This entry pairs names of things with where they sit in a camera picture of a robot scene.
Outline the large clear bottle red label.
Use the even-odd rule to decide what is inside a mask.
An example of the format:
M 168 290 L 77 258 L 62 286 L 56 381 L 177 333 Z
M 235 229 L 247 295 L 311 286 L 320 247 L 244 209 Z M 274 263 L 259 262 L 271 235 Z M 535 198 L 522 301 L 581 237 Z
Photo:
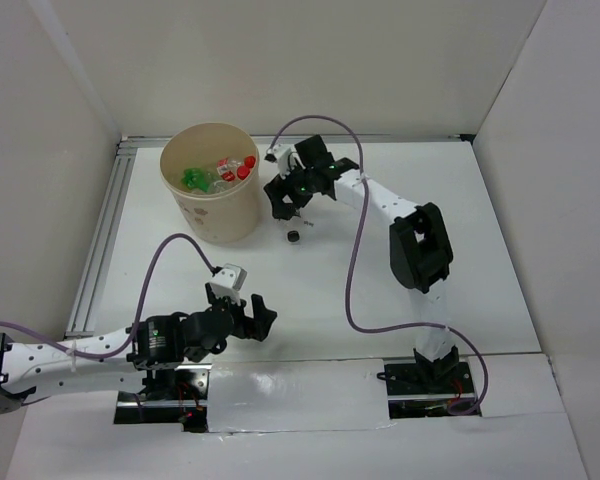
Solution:
M 236 168 L 236 176 L 239 180 L 245 180 L 256 166 L 256 157 L 247 156 Z

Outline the clear bottle black label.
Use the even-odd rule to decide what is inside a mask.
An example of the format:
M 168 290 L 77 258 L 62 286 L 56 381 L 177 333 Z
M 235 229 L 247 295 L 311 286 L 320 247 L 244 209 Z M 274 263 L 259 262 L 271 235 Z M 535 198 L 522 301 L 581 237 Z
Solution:
M 285 226 L 286 239 L 290 244 L 297 244 L 301 240 L 303 231 L 303 221 L 300 218 L 293 218 Z

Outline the small clear bottle red label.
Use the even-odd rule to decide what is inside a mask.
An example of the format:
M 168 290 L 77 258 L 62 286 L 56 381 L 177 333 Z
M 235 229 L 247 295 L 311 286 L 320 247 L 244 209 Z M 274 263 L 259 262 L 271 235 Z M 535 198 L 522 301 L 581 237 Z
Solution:
M 225 157 L 215 162 L 214 168 L 222 180 L 233 182 L 237 179 L 238 169 L 243 165 L 243 160 L 233 157 Z

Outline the green plastic bottle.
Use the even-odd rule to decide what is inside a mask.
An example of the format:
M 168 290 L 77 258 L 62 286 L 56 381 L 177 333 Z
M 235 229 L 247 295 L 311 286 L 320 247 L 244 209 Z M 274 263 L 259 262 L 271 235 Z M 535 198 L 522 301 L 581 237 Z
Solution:
M 199 190 L 203 193 L 209 193 L 214 182 L 214 175 L 210 171 L 201 168 L 185 169 L 181 179 L 182 185 L 188 190 Z

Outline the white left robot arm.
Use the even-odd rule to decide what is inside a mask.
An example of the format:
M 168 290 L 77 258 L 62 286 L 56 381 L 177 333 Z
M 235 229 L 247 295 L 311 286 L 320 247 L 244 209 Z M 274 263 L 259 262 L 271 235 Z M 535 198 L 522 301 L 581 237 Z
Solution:
M 264 341 L 277 317 L 261 296 L 209 297 L 201 312 L 151 316 L 137 328 L 62 342 L 16 343 L 0 333 L 0 415 L 56 395 L 119 391 L 169 397 L 185 370 L 219 355 L 229 337 Z

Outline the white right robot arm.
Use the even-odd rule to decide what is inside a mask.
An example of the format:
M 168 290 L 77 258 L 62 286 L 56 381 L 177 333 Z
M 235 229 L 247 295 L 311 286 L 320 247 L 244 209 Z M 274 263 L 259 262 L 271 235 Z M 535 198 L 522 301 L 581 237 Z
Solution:
M 414 347 L 416 379 L 428 392 L 440 391 L 459 362 L 448 322 L 444 281 L 453 260 L 441 210 L 429 202 L 418 205 L 391 192 L 349 158 L 336 160 L 319 135 L 293 146 L 272 145 L 265 160 L 278 173 L 264 186 L 274 219 L 290 222 L 312 198 L 321 194 L 360 213 L 376 214 L 388 231 L 389 265 L 416 307 L 416 328 L 424 327 Z

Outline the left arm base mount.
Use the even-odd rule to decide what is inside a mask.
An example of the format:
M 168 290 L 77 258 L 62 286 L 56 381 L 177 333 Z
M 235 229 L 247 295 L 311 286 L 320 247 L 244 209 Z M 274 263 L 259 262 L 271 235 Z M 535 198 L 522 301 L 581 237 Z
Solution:
M 147 371 L 138 393 L 119 392 L 115 425 L 178 425 L 189 433 L 208 431 L 210 364 Z

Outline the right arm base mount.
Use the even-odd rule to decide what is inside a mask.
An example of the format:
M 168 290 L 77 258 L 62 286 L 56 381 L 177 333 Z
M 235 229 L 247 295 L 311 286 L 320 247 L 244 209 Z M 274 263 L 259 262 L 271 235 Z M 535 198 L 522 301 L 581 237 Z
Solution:
M 450 416 L 462 413 L 478 399 L 469 364 L 461 361 L 450 373 L 432 383 L 420 378 L 415 361 L 385 363 L 376 379 L 386 388 L 392 420 Z

